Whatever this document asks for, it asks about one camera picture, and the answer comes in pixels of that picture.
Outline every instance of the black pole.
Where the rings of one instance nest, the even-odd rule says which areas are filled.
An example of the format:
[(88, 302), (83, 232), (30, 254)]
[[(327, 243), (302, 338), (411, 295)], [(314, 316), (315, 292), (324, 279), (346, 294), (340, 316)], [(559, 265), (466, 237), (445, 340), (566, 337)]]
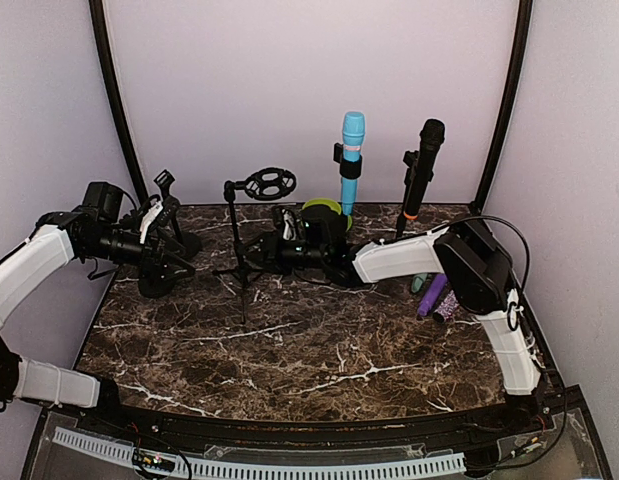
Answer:
[(518, 5), (518, 19), (516, 21), (516, 32), (513, 38), (513, 47), (511, 49), (511, 59), (509, 60), (509, 70), (507, 72), (507, 81), (502, 94), (502, 102), (500, 103), (500, 111), (496, 120), (496, 128), (491, 139), (489, 154), (485, 162), (485, 168), (482, 172), (480, 185), (476, 192), (476, 198), (471, 203), (470, 207), (474, 213), (482, 213), (491, 184), (496, 175), (498, 161), (502, 153), (502, 147), (505, 143), (507, 128), (511, 120), (511, 112), (516, 99), (516, 91), (520, 81), (520, 72), (522, 70), (522, 61), (525, 56), (525, 47), (527, 46), (527, 35), (529, 34), (529, 25), (531, 23), (531, 7), (533, 0), (520, 0)]
[(149, 198), (149, 193), (147, 192), (145, 181), (142, 178), (138, 157), (136, 156), (136, 151), (131, 141), (129, 125), (127, 125), (127, 117), (125, 116), (125, 111), (122, 106), (122, 98), (120, 97), (120, 89), (118, 88), (118, 80), (116, 79), (116, 71), (111, 56), (109, 36), (107, 35), (107, 21), (105, 19), (102, 0), (89, 0), (89, 8), (91, 10), (91, 23), (93, 25), (93, 34), (96, 39), (96, 47), (98, 48), (102, 78), (105, 82), (107, 97), (109, 97), (111, 115), (116, 125), (118, 140), (122, 147), (122, 153), (125, 157), (125, 163), (127, 164), (127, 170), (129, 170), (133, 188), (138, 200), (142, 203)]

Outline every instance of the marble surface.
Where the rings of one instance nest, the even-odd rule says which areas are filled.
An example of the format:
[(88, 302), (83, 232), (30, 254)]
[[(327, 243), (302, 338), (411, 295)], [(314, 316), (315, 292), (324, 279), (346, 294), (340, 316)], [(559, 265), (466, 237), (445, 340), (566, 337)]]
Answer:
[[(272, 229), (271, 205), (239, 206), (243, 239)], [(359, 204), (349, 239), (392, 238), (397, 205)], [(419, 230), (467, 213), (424, 206)], [(225, 206), (183, 207), (183, 229), (203, 251), (195, 278), (167, 297), (137, 292), (122, 269), (78, 369), (112, 377), (124, 403), (243, 420), (373, 420), (501, 403), (487, 336), (462, 310), (440, 325), (418, 320), (410, 278), (359, 290), (265, 275), (245, 293), (214, 268), (234, 264)], [(304, 272), (322, 280), (320, 272)]]

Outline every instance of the gray wall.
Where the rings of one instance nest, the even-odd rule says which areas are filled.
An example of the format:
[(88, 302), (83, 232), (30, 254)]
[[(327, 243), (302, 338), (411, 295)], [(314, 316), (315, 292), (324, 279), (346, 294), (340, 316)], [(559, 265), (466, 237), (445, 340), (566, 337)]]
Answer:
[[(0, 258), (87, 183), (129, 187), (102, 85), (86, 1), (0, 0)], [(56, 272), (2, 333), (16, 352), (71, 367), (106, 280)], [(19, 478), (39, 409), (0, 414), (0, 479)]]
[(487, 212), (529, 237), (530, 301), (619, 478), (619, 1), (534, 5)]
[(367, 119), (362, 201), (402, 200), (405, 150), (447, 126), (427, 200), (473, 200), (500, 105), (516, 0), (105, 2), (147, 178), (168, 162), (183, 202), (269, 165), (289, 200), (339, 198), (344, 113)]

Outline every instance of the table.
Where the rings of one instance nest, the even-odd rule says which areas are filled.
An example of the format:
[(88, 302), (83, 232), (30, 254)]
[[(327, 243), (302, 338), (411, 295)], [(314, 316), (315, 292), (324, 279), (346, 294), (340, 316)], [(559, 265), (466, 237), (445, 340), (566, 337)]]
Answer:
[[(240, 205), (243, 239), (272, 229), (271, 204)], [(357, 204), (349, 238), (392, 238), (398, 205)], [(464, 205), (425, 205), (423, 230)], [(502, 403), (502, 377), (482, 327), (458, 310), (416, 319), (410, 278), (359, 290), (265, 275), (245, 293), (211, 275), (233, 266), (225, 206), (188, 206), (181, 226), (202, 239), (198, 273), (157, 300), (122, 268), (78, 369), (110, 376), (125, 404), (241, 420), (374, 420)], [(318, 275), (311, 278), (320, 279)]]

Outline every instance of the purple cylinder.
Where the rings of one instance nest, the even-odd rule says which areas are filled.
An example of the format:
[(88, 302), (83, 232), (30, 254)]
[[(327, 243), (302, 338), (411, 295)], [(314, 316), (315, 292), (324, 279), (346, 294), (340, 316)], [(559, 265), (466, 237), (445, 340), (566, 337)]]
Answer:
[(459, 307), (456, 295), (453, 292), (449, 292), (449, 295), (445, 297), (438, 308), (431, 315), (433, 319), (438, 323), (448, 322), (453, 312)]
[(418, 315), (421, 317), (426, 317), (431, 312), (431, 309), (436, 304), (436, 300), (442, 293), (442, 290), (447, 285), (447, 276), (444, 273), (439, 273), (435, 276), (429, 289), (425, 293), (425, 296), (422, 297), (420, 301), (420, 305), (418, 306)]

